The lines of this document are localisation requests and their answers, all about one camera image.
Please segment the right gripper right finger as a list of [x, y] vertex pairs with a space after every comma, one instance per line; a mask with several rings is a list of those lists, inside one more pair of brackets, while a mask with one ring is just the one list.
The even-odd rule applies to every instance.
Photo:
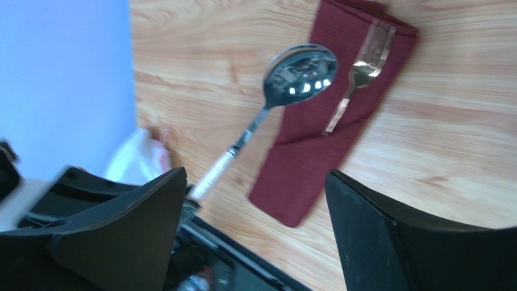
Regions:
[[325, 194], [348, 290], [515, 290], [516, 228], [441, 218], [332, 170]]

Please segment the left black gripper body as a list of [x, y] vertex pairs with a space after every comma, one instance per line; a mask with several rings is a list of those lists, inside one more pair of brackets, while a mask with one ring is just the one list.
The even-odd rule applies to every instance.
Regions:
[[1, 139], [1, 231], [44, 227], [85, 211], [137, 186], [121, 184], [69, 166], [55, 181], [26, 179], [18, 172], [19, 156]]

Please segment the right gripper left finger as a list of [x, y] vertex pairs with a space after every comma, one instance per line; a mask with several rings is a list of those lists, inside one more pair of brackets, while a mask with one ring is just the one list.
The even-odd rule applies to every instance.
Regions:
[[161, 290], [187, 174], [176, 168], [42, 228], [1, 233], [2, 290]]

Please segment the dark red cloth napkin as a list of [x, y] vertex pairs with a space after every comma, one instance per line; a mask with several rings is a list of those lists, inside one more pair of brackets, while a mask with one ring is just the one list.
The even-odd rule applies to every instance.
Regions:
[[[348, 88], [349, 69], [375, 20], [396, 29], [387, 62], [369, 87], [353, 95], [334, 131], [324, 136], [323, 130]], [[253, 205], [285, 226], [300, 224], [321, 194], [326, 175], [340, 167], [402, 71], [419, 40], [418, 33], [376, 1], [320, 3], [309, 40], [336, 55], [337, 76], [318, 96], [286, 107], [276, 141], [248, 196]]]

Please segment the silver metal spoon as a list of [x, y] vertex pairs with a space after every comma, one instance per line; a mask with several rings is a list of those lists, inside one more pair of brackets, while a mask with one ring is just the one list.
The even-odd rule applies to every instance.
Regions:
[[271, 109], [299, 104], [317, 96], [334, 81], [338, 66], [335, 54], [317, 44], [295, 45], [275, 56], [264, 73], [263, 108], [191, 189], [187, 199], [200, 203], [208, 196], [252, 139]]

